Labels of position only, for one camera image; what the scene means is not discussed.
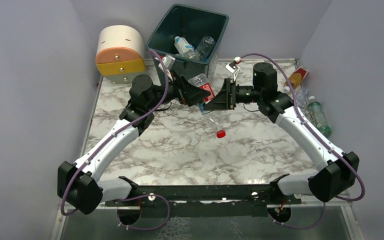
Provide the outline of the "red cap bottle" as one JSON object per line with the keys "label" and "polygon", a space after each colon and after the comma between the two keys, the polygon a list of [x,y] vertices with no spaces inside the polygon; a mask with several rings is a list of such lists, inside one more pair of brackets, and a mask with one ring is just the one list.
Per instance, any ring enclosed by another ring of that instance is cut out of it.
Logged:
{"label": "red cap bottle", "polygon": [[214,91],[204,73],[200,73],[201,75],[201,84],[200,88],[203,90],[207,90],[210,92],[210,96],[206,97],[203,101],[197,104],[200,113],[203,117],[203,119],[206,121],[206,124],[209,128],[211,128],[211,131],[214,132],[217,136],[217,138],[221,139],[226,136],[226,132],[224,130],[223,124],[223,118],[220,111],[207,111],[204,110],[204,104],[211,101],[214,97]]}

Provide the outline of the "clear bottle light blue label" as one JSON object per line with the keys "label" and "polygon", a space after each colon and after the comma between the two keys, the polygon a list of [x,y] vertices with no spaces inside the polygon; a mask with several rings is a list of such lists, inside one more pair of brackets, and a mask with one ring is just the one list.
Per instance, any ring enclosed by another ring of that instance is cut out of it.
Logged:
{"label": "clear bottle light blue label", "polygon": [[182,57],[194,60],[199,59],[195,48],[184,37],[176,36],[174,38],[174,46]]}

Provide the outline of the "plain clear bottle white cap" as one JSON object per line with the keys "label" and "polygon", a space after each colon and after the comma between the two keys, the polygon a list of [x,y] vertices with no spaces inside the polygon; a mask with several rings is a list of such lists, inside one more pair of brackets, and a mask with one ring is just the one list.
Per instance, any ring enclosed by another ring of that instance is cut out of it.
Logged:
{"label": "plain clear bottle white cap", "polygon": [[204,61],[212,52],[216,45],[216,41],[209,35],[205,35],[198,46],[195,48],[196,54],[200,61]]}

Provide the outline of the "amber tea bottle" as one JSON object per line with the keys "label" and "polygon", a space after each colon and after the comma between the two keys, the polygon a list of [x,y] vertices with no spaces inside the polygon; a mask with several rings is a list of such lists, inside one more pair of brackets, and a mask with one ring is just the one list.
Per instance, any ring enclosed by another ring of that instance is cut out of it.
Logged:
{"label": "amber tea bottle", "polygon": [[296,89],[302,81],[309,74],[309,70],[304,68],[303,66],[299,66],[289,77],[289,81],[291,83],[292,88],[289,86],[289,82],[286,80],[283,84],[283,88],[281,89],[282,93],[290,93],[291,89]]}

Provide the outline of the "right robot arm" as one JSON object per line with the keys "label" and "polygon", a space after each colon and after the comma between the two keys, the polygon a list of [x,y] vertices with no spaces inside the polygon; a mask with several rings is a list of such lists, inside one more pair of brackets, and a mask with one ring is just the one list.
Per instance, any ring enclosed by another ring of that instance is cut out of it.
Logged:
{"label": "right robot arm", "polygon": [[359,157],[345,153],[321,134],[296,109],[293,99],[278,91],[277,71],[267,62],[253,66],[252,85],[240,86],[225,78],[219,93],[204,104],[206,111],[233,110],[238,103],[256,103],[258,110],[285,130],[304,150],[316,172],[286,174],[270,182],[275,197],[313,195],[327,203],[351,187],[356,180]]}

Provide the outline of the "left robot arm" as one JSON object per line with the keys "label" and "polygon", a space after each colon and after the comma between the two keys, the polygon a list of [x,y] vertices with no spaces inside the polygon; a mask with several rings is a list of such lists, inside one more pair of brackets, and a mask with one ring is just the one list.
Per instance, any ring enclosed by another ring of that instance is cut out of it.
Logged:
{"label": "left robot arm", "polygon": [[131,180],[101,179],[110,163],[150,126],[160,105],[178,100],[194,106],[209,97],[210,92],[172,71],[166,75],[164,85],[155,85],[147,74],[137,75],[129,95],[127,106],[103,139],[73,163],[64,161],[58,167],[57,195],[64,216],[75,211],[87,215],[102,202],[127,199],[134,188]]}

